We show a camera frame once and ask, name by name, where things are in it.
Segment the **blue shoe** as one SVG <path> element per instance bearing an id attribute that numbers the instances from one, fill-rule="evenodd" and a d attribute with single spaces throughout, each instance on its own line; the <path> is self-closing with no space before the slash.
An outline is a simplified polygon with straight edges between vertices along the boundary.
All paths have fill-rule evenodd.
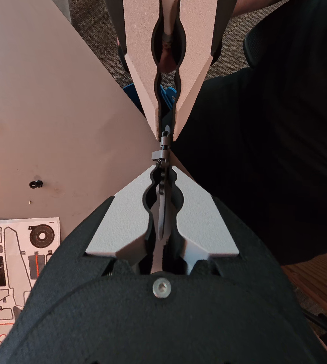
<path id="1" fill-rule="evenodd" d="M 134 105 L 138 108 L 138 110 L 145 116 L 143 107 L 138 97 L 138 93 L 136 91 L 135 85 L 133 83 L 127 85 L 123 88 L 123 91 L 130 98 L 130 100 L 134 103 Z M 161 116 L 164 117 L 168 113 L 171 112 L 173 105 L 176 99 L 176 90 L 172 87 L 168 87 L 164 89 L 162 85 L 160 85 L 160 102 L 161 102 Z"/>

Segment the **grey pointed lego panel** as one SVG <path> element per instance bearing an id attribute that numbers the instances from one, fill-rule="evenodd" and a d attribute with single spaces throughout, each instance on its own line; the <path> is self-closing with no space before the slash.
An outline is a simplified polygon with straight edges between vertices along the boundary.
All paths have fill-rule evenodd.
<path id="1" fill-rule="evenodd" d="M 159 151 L 152 153 L 152 160 L 157 162 L 157 167 L 160 170 L 160 179 L 158 184 L 158 193 L 160 194 L 159 214 L 158 214 L 158 231 L 157 238 L 162 240 L 165 232 L 166 219 L 166 186 L 170 166 L 170 151 L 168 147 L 162 147 Z"/>

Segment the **person's right forearm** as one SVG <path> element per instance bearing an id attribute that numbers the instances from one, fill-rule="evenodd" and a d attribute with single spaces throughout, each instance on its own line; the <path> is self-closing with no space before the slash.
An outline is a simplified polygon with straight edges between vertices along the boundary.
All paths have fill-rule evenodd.
<path id="1" fill-rule="evenodd" d="M 281 0 L 237 0 L 231 18 L 272 6 Z"/>

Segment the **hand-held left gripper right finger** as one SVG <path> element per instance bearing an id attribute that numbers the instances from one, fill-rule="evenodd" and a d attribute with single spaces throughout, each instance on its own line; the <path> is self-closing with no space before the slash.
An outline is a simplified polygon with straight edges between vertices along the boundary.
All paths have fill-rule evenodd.
<path id="1" fill-rule="evenodd" d="M 174 206 L 167 243 L 168 269 L 190 274 L 201 260 L 237 257 L 237 248 L 213 197 L 178 167 L 169 172 Z"/>

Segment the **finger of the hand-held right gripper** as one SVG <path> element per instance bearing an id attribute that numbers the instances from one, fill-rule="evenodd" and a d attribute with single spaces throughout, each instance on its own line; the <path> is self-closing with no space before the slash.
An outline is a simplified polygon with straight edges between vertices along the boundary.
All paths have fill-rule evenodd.
<path id="1" fill-rule="evenodd" d="M 186 48 L 178 69 L 181 86 L 175 106 L 174 141 L 188 120 L 213 60 L 211 45 L 216 8 L 216 0 L 180 1 L 179 20 L 185 32 Z"/>
<path id="2" fill-rule="evenodd" d="M 152 53 L 152 34 L 160 16 L 160 3 L 153 0 L 124 0 L 125 60 L 145 117 L 159 139 L 159 103 L 155 93 L 157 65 Z"/>

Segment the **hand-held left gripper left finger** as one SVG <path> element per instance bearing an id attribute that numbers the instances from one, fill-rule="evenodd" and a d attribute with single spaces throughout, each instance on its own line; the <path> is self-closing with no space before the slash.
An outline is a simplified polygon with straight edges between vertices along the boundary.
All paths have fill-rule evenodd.
<path id="1" fill-rule="evenodd" d="M 94 233 L 86 254 L 128 261 L 136 270 L 152 269 L 156 234 L 151 211 L 156 203 L 156 166 L 117 192 Z"/>

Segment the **grey lego pin connector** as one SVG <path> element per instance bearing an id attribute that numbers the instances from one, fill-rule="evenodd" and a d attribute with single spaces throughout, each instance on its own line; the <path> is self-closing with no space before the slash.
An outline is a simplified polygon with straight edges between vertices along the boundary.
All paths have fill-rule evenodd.
<path id="1" fill-rule="evenodd" d="M 168 150 L 171 147 L 171 129 L 169 125 L 166 125 L 162 132 L 160 148 L 161 150 Z"/>

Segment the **lego sticker sheet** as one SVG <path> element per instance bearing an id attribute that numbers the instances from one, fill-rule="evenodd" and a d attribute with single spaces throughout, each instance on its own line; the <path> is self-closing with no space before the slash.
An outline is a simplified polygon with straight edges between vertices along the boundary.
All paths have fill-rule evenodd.
<path id="1" fill-rule="evenodd" d="M 60 245 L 60 219 L 0 220 L 0 345 Z"/>

